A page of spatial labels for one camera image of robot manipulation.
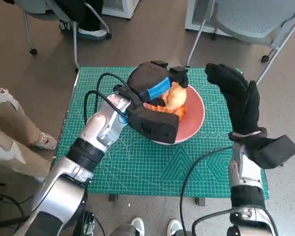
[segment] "red plate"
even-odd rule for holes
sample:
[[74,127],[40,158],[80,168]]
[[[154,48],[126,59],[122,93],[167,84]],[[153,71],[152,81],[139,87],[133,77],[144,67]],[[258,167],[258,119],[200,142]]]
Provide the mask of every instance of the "red plate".
[[[185,102],[187,112],[179,123],[178,133],[174,144],[180,144],[194,136],[201,128],[205,120],[205,105],[198,92],[192,87],[187,88],[187,99]],[[162,145],[174,145],[154,141]]]

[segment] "grid lines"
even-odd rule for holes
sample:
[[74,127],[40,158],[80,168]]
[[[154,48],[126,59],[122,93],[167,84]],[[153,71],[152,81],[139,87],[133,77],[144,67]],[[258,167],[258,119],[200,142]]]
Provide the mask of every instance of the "grid lines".
[[[66,155],[71,144],[83,129],[83,102],[85,94],[96,89],[99,76],[105,72],[119,75],[125,81],[133,67],[81,67],[73,90],[63,131],[57,150],[57,160]],[[202,97],[206,117],[200,131],[179,145],[163,146],[147,140],[126,126],[117,142],[105,154],[94,171],[90,193],[179,196],[187,171],[201,156],[218,148],[230,146],[228,132],[232,129],[223,95],[217,86],[207,82],[204,68],[190,68],[189,84]],[[113,77],[105,77],[100,91],[109,95],[115,84]],[[94,97],[88,101],[88,117],[94,110]],[[201,161],[191,175],[185,196],[230,197],[228,163],[231,150],[225,150]],[[263,172],[266,199],[269,198],[266,176]]]

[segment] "gray floor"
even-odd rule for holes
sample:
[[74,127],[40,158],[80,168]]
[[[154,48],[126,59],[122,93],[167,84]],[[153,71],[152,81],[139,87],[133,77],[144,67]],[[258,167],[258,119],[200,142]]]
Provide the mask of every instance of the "gray floor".
[[[184,65],[195,39],[195,32],[184,31],[187,1],[142,0],[131,21],[113,17],[104,20],[113,32],[105,42],[79,41],[81,65],[135,66],[151,59]],[[38,56],[32,57],[26,44],[21,11],[0,0],[0,86],[9,88],[30,118],[45,132],[59,135],[72,86],[72,42],[64,38],[57,22],[29,19],[32,39]],[[209,35],[200,38],[192,66],[207,62],[226,63],[240,68],[247,79],[256,79],[263,65],[262,55],[269,49],[252,46],[232,38]],[[270,136],[288,134],[295,141],[295,34],[260,83],[260,125]],[[277,223],[280,235],[295,235],[295,158],[284,168],[267,171],[270,200],[266,205]],[[0,167],[0,181],[7,184],[0,192],[18,200],[33,194],[37,182]],[[206,207],[195,207],[192,199],[184,201],[187,227],[207,213],[230,206],[228,199],[208,199]],[[30,205],[25,205],[29,212]],[[179,219],[178,198],[120,196],[110,203],[106,195],[89,196],[88,209],[97,213],[107,235],[120,224],[140,216],[146,235],[165,235],[168,222]],[[0,207],[0,219],[16,216],[12,206]],[[225,235],[227,217],[216,218],[198,227],[198,235]],[[12,235],[3,229],[0,235]]]

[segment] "pants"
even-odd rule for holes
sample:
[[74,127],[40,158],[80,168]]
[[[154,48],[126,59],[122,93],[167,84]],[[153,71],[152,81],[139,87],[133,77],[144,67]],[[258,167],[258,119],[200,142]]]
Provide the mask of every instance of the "pants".
[[[140,233],[132,225],[122,225],[116,228],[109,236],[140,236]],[[178,230],[174,236],[184,236],[183,230]],[[187,236],[191,236],[190,231],[187,231]]]
[[0,165],[43,180],[51,162],[28,147],[40,138],[41,131],[27,117],[15,99],[3,96],[0,88]]
[[[79,23],[79,28],[87,31],[100,30],[100,21],[84,3],[74,1],[56,0],[57,5],[69,16]],[[85,0],[99,16],[102,16],[104,0]]]
[[[94,8],[94,10],[98,13],[98,15],[102,16],[104,0],[85,0],[85,2],[90,4]],[[88,7],[86,7],[85,20],[79,24],[79,27],[87,31],[100,30],[99,19],[94,15],[94,13]]]

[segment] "chair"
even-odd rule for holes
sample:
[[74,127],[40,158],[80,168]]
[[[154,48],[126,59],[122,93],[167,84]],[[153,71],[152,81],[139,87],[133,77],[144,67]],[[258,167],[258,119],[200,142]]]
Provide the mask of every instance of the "chair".
[[295,30],[295,0],[204,0],[206,12],[189,54],[187,66],[206,22],[239,40],[266,45],[272,50],[262,57],[268,62],[257,83]]
[[[18,0],[16,4],[23,10],[24,23],[26,27],[26,37],[27,42],[30,48],[30,53],[32,55],[37,55],[37,50],[33,46],[33,43],[30,38],[30,30],[28,25],[27,15],[35,17],[39,20],[62,20],[70,22],[73,26],[73,52],[74,52],[74,64],[76,66],[75,71],[78,72],[80,66],[78,64],[78,56],[77,56],[77,29],[78,29],[78,20],[70,19],[70,17],[65,14],[65,12],[58,6],[56,1],[54,0]],[[107,26],[107,24],[103,21],[103,19],[99,16],[99,14],[94,10],[94,8],[84,2],[84,5],[88,7],[93,14],[99,19],[99,21],[104,25],[107,31],[107,39],[110,39],[111,32]]]

